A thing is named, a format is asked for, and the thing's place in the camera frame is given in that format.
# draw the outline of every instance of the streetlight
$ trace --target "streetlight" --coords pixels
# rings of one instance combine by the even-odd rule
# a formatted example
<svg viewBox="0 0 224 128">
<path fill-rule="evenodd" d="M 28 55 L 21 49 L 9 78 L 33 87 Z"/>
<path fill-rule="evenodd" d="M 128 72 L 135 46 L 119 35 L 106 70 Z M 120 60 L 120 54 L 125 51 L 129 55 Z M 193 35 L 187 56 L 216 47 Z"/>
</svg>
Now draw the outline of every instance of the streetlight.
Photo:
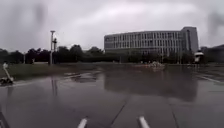
<svg viewBox="0 0 224 128">
<path fill-rule="evenodd" d="M 26 53 L 23 54 L 23 64 L 26 64 Z"/>
<path fill-rule="evenodd" d="M 54 33 L 55 33 L 55 31 L 54 31 L 54 30 L 51 30 L 51 51 L 50 51 L 51 53 L 50 53 L 50 65 L 52 65 L 52 54 L 53 54 L 52 47 L 53 47 Z"/>
</svg>

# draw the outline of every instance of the grass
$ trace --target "grass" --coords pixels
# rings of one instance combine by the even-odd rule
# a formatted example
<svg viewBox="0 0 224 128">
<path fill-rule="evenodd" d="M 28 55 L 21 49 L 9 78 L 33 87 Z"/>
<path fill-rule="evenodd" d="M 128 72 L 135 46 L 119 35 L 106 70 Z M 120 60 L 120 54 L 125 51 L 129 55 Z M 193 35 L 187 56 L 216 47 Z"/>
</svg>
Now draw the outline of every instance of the grass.
<svg viewBox="0 0 224 128">
<path fill-rule="evenodd" d="M 9 74 L 15 79 L 28 79 L 33 77 L 56 75 L 72 72 L 74 69 L 64 66 L 49 66 L 47 64 L 15 64 L 9 65 Z M 6 77 L 2 68 L 0 68 L 0 78 Z"/>
</svg>

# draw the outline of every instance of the tree line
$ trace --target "tree line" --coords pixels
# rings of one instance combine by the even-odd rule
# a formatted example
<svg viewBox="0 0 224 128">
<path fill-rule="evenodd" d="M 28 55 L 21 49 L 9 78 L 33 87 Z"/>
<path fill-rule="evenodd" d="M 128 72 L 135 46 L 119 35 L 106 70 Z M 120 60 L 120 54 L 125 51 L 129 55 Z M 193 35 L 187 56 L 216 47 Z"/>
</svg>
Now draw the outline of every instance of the tree line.
<svg viewBox="0 0 224 128">
<path fill-rule="evenodd" d="M 29 49 L 25 54 L 19 51 L 8 52 L 0 49 L 0 63 L 5 61 L 9 63 L 27 63 L 49 62 L 50 51 L 46 49 Z M 164 63 L 192 63 L 194 61 L 193 54 L 183 53 L 178 56 L 171 52 L 169 56 L 160 56 L 157 53 L 149 54 L 117 54 L 105 53 L 103 50 L 92 47 L 87 51 L 83 51 L 80 45 L 73 45 L 71 48 L 59 46 L 56 52 L 53 52 L 54 63 L 73 63 L 73 62 L 122 62 L 122 63 L 139 63 L 159 61 Z"/>
</svg>

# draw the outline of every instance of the cloud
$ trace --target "cloud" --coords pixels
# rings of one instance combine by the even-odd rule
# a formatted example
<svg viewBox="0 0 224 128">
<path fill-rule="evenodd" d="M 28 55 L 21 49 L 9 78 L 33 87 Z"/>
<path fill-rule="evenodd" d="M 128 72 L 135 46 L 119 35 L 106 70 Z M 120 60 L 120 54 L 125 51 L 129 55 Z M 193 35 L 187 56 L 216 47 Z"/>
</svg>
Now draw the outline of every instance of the cloud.
<svg viewBox="0 0 224 128">
<path fill-rule="evenodd" d="M 222 0 L 1 0 L 0 47 L 49 48 L 49 31 L 55 29 L 59 45 L 103 48 L 105 34 L 184 26 L 198 27 L 200 45 L 213 46 L 223 40 L 222 4 Z"/>
</svg>

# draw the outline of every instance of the building facade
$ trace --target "building facade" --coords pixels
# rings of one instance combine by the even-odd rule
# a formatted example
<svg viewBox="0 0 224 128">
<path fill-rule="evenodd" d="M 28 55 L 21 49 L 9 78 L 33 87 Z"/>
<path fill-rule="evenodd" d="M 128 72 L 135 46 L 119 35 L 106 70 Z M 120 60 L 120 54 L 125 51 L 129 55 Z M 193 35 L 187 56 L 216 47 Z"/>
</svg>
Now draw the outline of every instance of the building facade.
<svg viewBox="0 0 224 128">
<path fill-rule="evenodd" d="M 135 52 L 167 55 L 171 52 L 181 55 L 198 50 L 197 28 L 184 27 L 180 31 L 143 31 L 106 35 L 106 53 L 132 54 Z"/>
</svg>

